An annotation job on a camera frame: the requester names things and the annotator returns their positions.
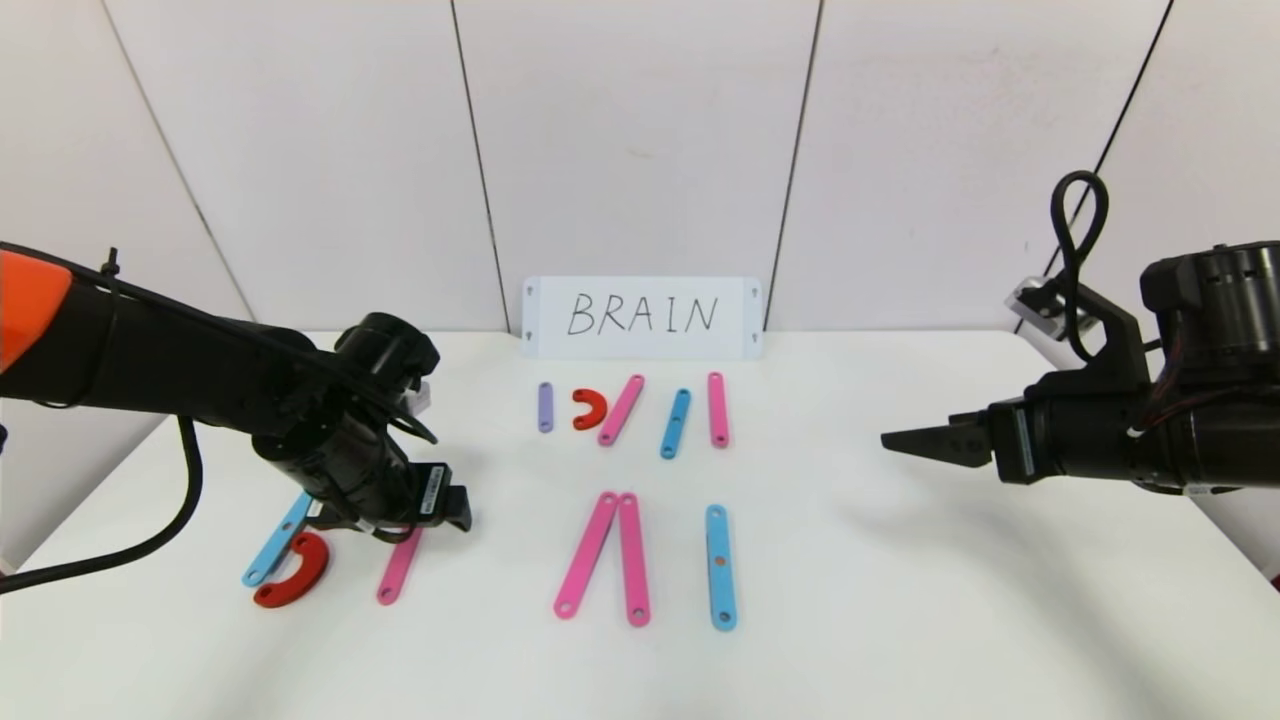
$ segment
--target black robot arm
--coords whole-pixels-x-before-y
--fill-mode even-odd
[[[1084,368],[1047,373],[1021,397],[947,425],[886,433],[882,445],[968,468],[995,456],[1000,479],[1016,484],[1073,475],[1169,495],[1280,487],[1280,242],[1147,268],[1143,305],[1165,354],[1155,383],[1137,320],[1073,279],[1064,272],[1028,292],[1074,284],[1078,309],[1106,331]]]
[[[410,462],[389,433],[435,442],[410,407],[440,359],[426,334],[374,313],[325,352],[297,331],[209,315],[118,272],[114,250],[93,272],[0,243],[0,397],[247,433],[260,457],[323,502],[308,519],[320,529],[387,542],[440,523],[470,529],[466,488],[451,486],[448,466]]]

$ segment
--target red horseshoe piece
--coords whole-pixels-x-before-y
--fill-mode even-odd
[[[579,430],[589,430],[599,425],[604,421],[604,414],[609,410],[609,401],[604,400],[603,395],[585,387],[573,391],[573,402],[585,402],[591,406],[591,410],[585,415],[573,418],[573,428]]]
[[[262,607],[284,607],[307,594],[329,566],[329,546],[315,533],[298,533],[289,548],[302,556],[302,566],[279,583],[266,583],[253,593]]]

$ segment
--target white table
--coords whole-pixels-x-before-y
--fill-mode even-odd
[[[334,336],[320,336],[328,346]],[[201,428],[206,492],[169,547],[8,596],[0,717],[1280,717],[1280,597],[1185,500],[1126,483],[1002,486],[890,454],[883,430],[1018,395],[1048,365],[1002,333],[771,334],[756,364],[525,360],[500,334],[436,334],[422,415],[467,486],[470,534],[424,539],[404,593],[389,547],[326,534],[300,602],[239,577],[297,487],[248,439]],[[733,446],[707,439],[724,372]],[[575,387],[648,384],[612,448],[575,432]],[[536,430],[536,384],[557,428]],[[678,387],[680,456],[658,455]],[[28,568],[124,547],[184,489],[163,424]],[[599,492],[640,497],[653,621],[623,619],[616,537],[570,621],[552,601]],[[713,629],[703,518],[733,523],[741,621]]]

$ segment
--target blue plastic strip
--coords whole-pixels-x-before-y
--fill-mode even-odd
[[[289,512],[275,527],[271,537],[266,538],[266,544],[262,546],[261,552],[257,553],[248,570],[244,571],[244,577],[241,578],[246,587],[261,585],[275,571],[275,566],[280,564],[280,559],[284,557],[293,537],[302,530],[308,507],[311,507],[311,496],[307,493],[300,495],[293,501],[293,507],[289,507]]]
[[[719,505],[707,507],[707,584],[712,597],[712,625],[732,630],[737,626],[733,557],[728,548],[728,511]]]
[[[662,456],[667,460],[680,451],[680,436],[685,432],[685,418],[689,415],[691,398],[686,388],[676,392],[676,402],[671,406],[671,418],[667,419],[667,432],[662,436]]]

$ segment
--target white wall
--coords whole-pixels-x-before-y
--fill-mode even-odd
[[[448,3],[106,5],[259,320],[506,328]]]
[[[0,237],[91,266],[114,245],[124,279],[246,316],[97,0],[0,4]],[[8,401],[0,568],[22,564],[157,420]]]
[[[1137,315],[1148,340],[1155,316],[1138,291],[1148,264],[1280,237],[1277,47],[1272,1],[1178,0],[1101,168],[1111,211],[1082,281]],[[1052,350],[1075,364],[1064,346]],[[1198,502],[1260,570],[1280,574],[1280,492]]]
[[[817,9],[458,0],[513,325],[531,275],[768,286]]]
[[[1011,329],[1164,9],[828,0],[769,329]]]

